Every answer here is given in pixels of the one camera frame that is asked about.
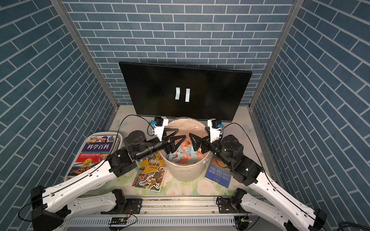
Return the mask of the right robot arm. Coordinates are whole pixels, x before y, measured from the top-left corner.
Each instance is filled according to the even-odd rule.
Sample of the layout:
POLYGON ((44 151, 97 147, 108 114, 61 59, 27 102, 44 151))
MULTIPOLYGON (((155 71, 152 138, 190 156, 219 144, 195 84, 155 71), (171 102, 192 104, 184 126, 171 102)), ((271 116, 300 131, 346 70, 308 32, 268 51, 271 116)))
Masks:
POLYGON ((327 214, 312 209, 273 182, 263 168, 243 153, 243 145, 233 135, 222 140, 201 138, 190 134, 192 144, 202 152, 212 152, 225 164, 233 178, 253 189, 268 200, 256 199, 243 189, 237 189, 230 199, 234 207, 253 213, 284 231, 320 231, 327 214))

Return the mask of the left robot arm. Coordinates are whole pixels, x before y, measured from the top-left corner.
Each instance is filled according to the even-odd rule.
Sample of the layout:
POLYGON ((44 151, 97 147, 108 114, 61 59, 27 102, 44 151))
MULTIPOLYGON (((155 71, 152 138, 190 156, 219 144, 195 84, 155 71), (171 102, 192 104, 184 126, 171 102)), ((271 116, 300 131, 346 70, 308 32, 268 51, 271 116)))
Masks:
POLYGON ((124 213, 128 211, 122 190, 114 189, 101 196, 80 198, 81 195, 136 168, 137 161, 161 150, 174 152, 186 139, 178 129, 159 139, 146 139, 143 131, 133 131, 123 139, 124 146, 88 171, 59 185, 31 190, 31 222, 35 231, 52 231, 65 221, 92 213, 124 213))

